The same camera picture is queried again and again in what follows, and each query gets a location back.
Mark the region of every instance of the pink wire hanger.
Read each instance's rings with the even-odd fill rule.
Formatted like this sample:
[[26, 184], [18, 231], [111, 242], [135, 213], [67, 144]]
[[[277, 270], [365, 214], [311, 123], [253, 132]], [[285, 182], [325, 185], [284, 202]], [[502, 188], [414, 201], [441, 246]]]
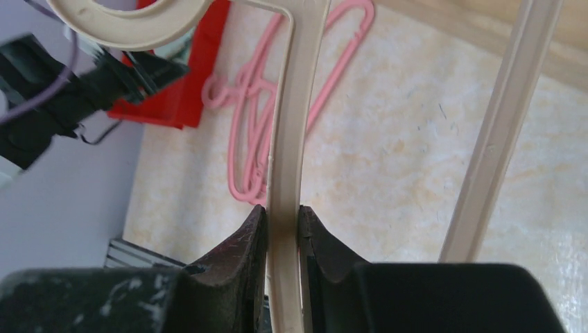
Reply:
[[[339, 20], [348, 10], [361, 8], [365, 14], [359, 25], [359, 31], [347, 44], [343, 54], [337, 60], [335, 67], [329, 74], [327, 82], [320, 90], [309, 112], [306, 132], [312, 129], [320, 111], [336, 86], [347, 64], [355, 54], [359, 44], [368, 33], [374, 21], [374, 4], [372, 0], [345, 0], [335, 7], [327, 17], [325, 32]], [[226, 77], [211, 75], [202, 89], [202, 102], [206, 108], [221, 108], [235, 105], [231, 132], [229, 138], [229, 151], [227, 158], [227, 177], [229, 191], [235, 199], [248, 202], [252, 205], [266, 203], [266, 175], [268, 172], [268, 156], [272, 131], [272, 118], [275, 109], [277, 84], [263, 78], [266, 68], [271, 42], [274, 40], [277, 29], [284, 17], [281, 14], [272, 16], [270, 23], [263, 32], [252, 59], [245, 63], [235, 77], [235, 86], [227, 83]], [[270, 98], [266, 101], [258, 118], [259, 95], [262, 91], [269, 91]], [[247, 120], [247, 155], [241, 186], [235, 179], [235, 154], [241, 117], [245, 112], [245, 105], [249, 105]]]

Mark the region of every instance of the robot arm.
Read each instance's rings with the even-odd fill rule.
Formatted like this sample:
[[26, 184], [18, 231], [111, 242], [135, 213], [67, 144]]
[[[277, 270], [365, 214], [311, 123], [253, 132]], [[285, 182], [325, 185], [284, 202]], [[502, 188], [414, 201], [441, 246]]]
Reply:
[[[0, 125], [0, 187], [31, 167], [51, 145], [53, 136], [77, 138], [79, 123], [96, 111], [110, 109], [118, 99], [141, 103], [189, 70], [147, 52], [128, 53], [128, 57], [133, 67], [106, 51], [96, 54], [94, 70], [72, 76], [52, 99]], [[0, 46], [0, 89], [8, 107], [41, 92], [63, 67], [32, 35]]]

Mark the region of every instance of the beige plastic rod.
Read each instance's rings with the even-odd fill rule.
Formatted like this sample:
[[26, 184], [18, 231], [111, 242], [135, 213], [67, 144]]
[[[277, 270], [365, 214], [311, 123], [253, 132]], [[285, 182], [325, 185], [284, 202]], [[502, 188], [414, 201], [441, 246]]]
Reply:
[[523, 0], [519, 8], [440, 262], [472, 262], [478, 255], [562, 3]]
[[297, 219], [302, 153], [320, 41], [331, 0], [270, 0], [290, 20], [273, 119], [268, 175], [268, 281], [272, 329], [302, 333]]
[[100, 45], [126, 51], [155, 49], [178, 39], [213, 0], [159, 0], [140, 10], [113, 10], [95, 0], [47, 0], [63, 22]]

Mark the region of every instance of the gray wall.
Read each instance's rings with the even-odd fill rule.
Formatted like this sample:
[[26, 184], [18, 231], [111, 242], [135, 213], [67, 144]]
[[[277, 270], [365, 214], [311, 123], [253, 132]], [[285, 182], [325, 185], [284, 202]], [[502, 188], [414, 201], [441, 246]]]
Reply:
[[[134, 1], [101, 2], [134, 6]], [[70, 44], [58, 23], [21, 0], [3, 0], [0, 42], [26, 32], [67, 61]], [[76, 71], [90, 68], [84, 55]], [[0, 114], [4, 109], [2, 103]], [[96, 114], [85, 122], [88, 137], [111, 122], [104, 113]], [[108, 239], [123, 229], [141, 135], [140, 124], [125, 123], [100, 146], [57, 138], [29, 172], [0, 191], [0, 278], [21, 268], [103, 263]]]

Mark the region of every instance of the red tray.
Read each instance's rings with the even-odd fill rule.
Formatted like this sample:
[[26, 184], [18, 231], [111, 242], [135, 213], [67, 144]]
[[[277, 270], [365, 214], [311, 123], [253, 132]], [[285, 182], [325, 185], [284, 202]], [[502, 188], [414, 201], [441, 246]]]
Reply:
[[[137, 9], [155, 2], [138, 0]], [[229, 0], [215, 0], [200, 20], [192, 39], [188, 60], [190, 72], [184, 78], [146, 99], [141, 105], [118, 101], [108, 116], [175, 128], [198, 127], [203, 108], [200, 92], [214, 69], [230, 6]]]

